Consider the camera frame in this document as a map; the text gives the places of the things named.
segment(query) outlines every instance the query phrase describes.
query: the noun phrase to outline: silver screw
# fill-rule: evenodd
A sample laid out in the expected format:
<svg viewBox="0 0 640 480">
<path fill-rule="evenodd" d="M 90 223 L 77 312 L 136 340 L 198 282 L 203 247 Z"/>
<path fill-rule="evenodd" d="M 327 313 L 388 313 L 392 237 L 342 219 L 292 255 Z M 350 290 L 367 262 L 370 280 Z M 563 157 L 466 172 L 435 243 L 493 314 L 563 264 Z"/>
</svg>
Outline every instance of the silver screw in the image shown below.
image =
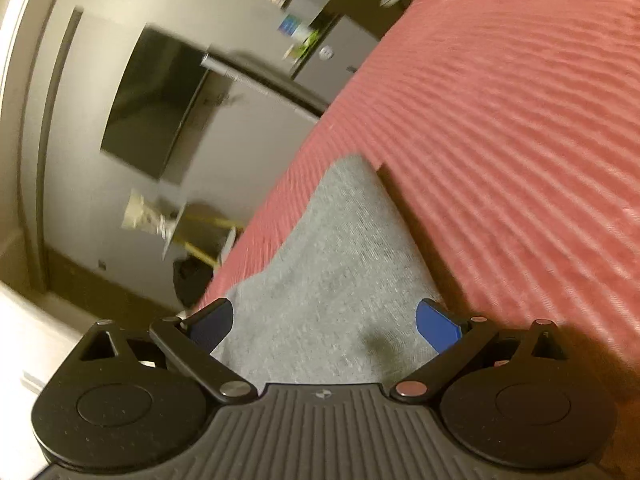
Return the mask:
<svg viewBox="0 0 640 480">
<path fill-rule="evenodd" d="M 225 397 L 243 397 L 251 392 L 251 385 L 244 381 L 229 381 L 220 386 L 220 393 Z"/>
<path fill-rule="evenodd" d="M 403 397 L 420 397 L 427 392 L 428 388 L 420 381 L 402 381 L 396 384 L 396 392 Z"/>
</svg>

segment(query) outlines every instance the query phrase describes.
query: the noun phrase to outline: pink bedspread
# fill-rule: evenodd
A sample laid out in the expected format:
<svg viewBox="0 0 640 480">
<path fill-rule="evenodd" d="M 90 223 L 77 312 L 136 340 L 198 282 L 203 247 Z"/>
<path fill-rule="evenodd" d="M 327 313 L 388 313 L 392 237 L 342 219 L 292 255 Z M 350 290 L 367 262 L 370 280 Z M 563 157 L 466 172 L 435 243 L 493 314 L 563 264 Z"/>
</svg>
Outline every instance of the pink bedspread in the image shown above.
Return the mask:
<svg viewBox="0 0 640 480">
<path fill-rule="evenodd" d="M 415 0 L 203 304 L 265 267 L 353 152 L 381 168 L 449 306 L 566 327 L 620 406 L 604 463 L 640 478 L 640 0 Z"/>
</svg>

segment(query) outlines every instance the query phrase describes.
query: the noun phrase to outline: black flat screen tv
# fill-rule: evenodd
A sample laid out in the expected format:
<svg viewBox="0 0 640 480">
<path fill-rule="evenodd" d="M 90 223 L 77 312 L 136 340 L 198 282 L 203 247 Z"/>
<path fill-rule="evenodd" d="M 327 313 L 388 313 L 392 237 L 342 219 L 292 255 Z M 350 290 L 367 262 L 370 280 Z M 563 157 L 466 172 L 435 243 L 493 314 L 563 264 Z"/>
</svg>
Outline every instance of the black flat screen tv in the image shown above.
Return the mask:
<svg viewBox="0 0 640 480">
<path fill-rule="evenodd" d="M 206 76 L 202 56 L 145 27 L 120 81 L 101 150 L 159 179 Z"/>
</svg>

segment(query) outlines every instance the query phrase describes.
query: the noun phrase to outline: gray cloth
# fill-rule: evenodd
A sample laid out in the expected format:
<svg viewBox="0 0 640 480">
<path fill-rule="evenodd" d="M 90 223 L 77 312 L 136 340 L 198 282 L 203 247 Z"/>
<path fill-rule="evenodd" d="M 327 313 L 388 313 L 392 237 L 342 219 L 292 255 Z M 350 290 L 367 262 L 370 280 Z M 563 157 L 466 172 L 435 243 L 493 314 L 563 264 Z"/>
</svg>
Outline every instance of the gray cloth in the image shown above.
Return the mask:
<svg viewBox="0 0 640 480">
<path fill-rule="evenodd" d="M 265 383 L 389 387 L 436 355 L 415 328 L 439 294 L 382 183 L 360 156 L 327 170 L 263 272 L 232 288 L 234 325 L 212 355 Z"/>
</svg>

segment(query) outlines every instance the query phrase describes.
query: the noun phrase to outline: gray fabric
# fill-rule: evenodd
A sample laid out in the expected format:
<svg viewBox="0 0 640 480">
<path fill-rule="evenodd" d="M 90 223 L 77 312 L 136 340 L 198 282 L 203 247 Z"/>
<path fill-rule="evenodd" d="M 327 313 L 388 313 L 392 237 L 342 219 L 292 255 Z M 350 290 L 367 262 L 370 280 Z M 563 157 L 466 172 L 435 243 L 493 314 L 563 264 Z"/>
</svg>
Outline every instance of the gray fabric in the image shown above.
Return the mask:
<svg viewBox="0 0 640 480">
<path fill-rule="evenodd" d="M 265 383 L 394 384 L 436 355 L 415 329 L 433 280 L 376 173 L 337 161 L 271 263 L 226 295 L 234 325 L 212 355 Z"/>
</svg>

